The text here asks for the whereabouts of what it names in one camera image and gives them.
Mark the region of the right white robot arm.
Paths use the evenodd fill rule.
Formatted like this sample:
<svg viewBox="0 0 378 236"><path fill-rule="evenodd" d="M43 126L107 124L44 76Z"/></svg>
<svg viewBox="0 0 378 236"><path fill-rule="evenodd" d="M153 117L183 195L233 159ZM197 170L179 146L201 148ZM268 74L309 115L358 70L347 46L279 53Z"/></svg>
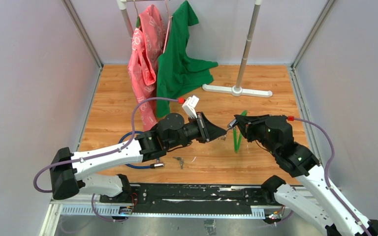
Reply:
<svg viewBox="0 0 378 236"><path fill-rule="evenodd" d="M328 165L306 146L296 142L292 116L236 115L236 125L248 142L262 145L279 167L297 179L313 196L313 203L278 176L262 184L267 205L281 204L311 223L324 236L378 236L378 220L363 215L339 191L328 176Z"/></svg>

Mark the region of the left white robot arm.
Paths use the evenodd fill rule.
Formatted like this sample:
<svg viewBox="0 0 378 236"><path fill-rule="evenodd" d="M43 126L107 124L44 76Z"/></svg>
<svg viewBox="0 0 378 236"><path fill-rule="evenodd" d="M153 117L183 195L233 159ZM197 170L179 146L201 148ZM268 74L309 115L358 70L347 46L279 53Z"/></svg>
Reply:
<svg viewBox="0 0 378 236"><path fill-rule="evenodd" d="M103 176L99 175L100 171L155 160L176 148L191 145L194 140L208 143L225 134L225 129L211 123L202 112L188 122L180 114L170 113L149 131L128 142L83 152L61 148L50 166L53 199L64 200L82 192L106 195L126 203L131 197L127 177Z"/></svg>

